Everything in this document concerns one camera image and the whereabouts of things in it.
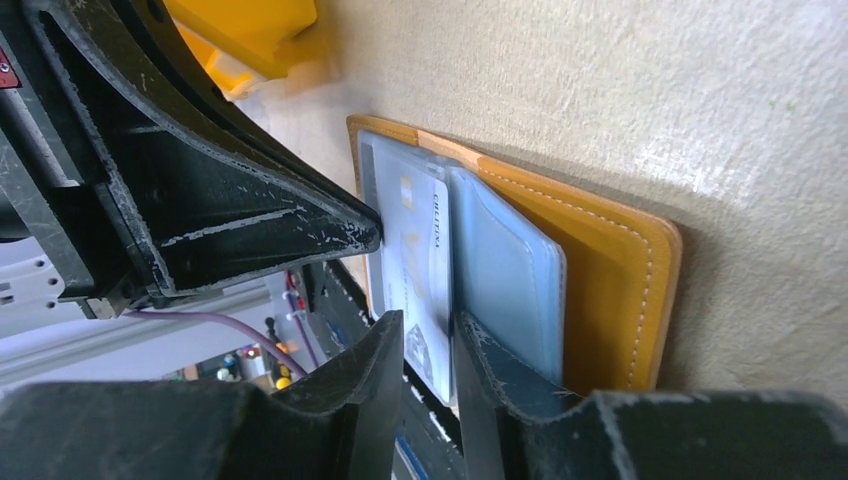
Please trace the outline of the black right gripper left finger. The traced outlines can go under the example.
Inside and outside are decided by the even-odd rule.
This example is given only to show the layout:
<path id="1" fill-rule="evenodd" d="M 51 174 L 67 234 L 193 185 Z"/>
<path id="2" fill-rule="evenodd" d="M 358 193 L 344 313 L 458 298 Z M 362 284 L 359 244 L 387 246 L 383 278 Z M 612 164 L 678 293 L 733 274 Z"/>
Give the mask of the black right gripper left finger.
<path id="1" fill-rule="evenodd" d="M 332 479 L 333 407 L 316 370 L 275 394 L 248 382 L 27 385 L 1 403 L 1 475 Z"/>

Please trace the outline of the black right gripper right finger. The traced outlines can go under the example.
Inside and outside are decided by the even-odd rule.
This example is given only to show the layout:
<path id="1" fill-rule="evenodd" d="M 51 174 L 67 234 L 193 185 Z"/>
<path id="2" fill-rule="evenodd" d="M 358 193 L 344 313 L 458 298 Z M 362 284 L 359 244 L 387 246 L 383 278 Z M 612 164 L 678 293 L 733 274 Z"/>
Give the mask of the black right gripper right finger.
<path id="1" fill-rule="evenodd" d="M 792 391 L 596 391 L 544 379 L 470 315 L 455 365 L 471 479 L 843 479 L 847 414 Z"/>

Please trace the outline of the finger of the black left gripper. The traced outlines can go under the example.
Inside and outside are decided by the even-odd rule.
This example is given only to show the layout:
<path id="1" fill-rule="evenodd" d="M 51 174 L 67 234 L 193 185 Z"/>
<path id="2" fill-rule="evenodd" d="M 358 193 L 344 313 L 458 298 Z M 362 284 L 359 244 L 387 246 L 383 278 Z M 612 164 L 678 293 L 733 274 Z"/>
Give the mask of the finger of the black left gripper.
<path id="1" fill-rule="evenodd" d="M 369 253 L 377 213 L 228 102 L 160 1 L 23 1 L 159 126 L 157 205 L 138 222 L 157 308 L 305 264 Z"/>

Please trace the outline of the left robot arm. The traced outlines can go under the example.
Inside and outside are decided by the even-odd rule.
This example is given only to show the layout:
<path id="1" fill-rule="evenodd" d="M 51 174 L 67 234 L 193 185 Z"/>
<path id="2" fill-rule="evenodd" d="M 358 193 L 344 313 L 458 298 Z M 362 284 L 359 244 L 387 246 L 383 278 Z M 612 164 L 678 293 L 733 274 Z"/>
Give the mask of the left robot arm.
<path id="1" fill-rule="evenodd" d="M 374 251 L 377 213 L 231 103 L 175 1 L 1 5 L 1 333 Z"/>

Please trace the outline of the silver VIP card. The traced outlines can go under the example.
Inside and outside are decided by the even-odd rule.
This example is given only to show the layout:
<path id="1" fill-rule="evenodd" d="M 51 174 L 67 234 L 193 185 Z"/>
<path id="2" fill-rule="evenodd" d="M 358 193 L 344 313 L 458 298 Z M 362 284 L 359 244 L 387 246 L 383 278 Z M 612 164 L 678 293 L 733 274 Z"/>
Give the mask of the silver VIP card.
<path id="1" fill-rule="evenodd" d="M 444 405 L 454 399 L 450 317 L 450 198 L 435 155 L 379 137 L 372 141 L 385 310 L 404 312 L 404 357 Z"/>

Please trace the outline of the tan leather card holder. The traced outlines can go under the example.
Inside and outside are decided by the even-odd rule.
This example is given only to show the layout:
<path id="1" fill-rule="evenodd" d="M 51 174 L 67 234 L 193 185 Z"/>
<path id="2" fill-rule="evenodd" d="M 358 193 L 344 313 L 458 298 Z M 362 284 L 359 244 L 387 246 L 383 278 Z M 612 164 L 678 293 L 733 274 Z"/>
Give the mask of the tan leather card holder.
<path id="1" fill-rule="evenodd" d="M 371 131 L 459 161 L 563 248 L 566 388 L 655 389 L 683 251 L 672 222 L 418 127 L 364 114 L 346 123 L 351 138 Z"/>

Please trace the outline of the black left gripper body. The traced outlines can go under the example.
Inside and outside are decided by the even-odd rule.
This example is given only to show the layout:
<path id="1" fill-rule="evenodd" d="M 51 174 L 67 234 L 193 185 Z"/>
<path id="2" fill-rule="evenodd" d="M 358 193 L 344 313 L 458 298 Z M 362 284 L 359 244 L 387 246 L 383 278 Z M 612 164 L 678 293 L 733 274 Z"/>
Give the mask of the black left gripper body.
<path id="1" fill-rule="evenodd" d="M 14 79 L 1 90 L 1 189 L 57 268 L 61 299 L 89 318 L 156 307 L 139 223 L 122 212 L 159 202 L 157 122 L 47 11 L 3 2 L 1 53 Z"/>

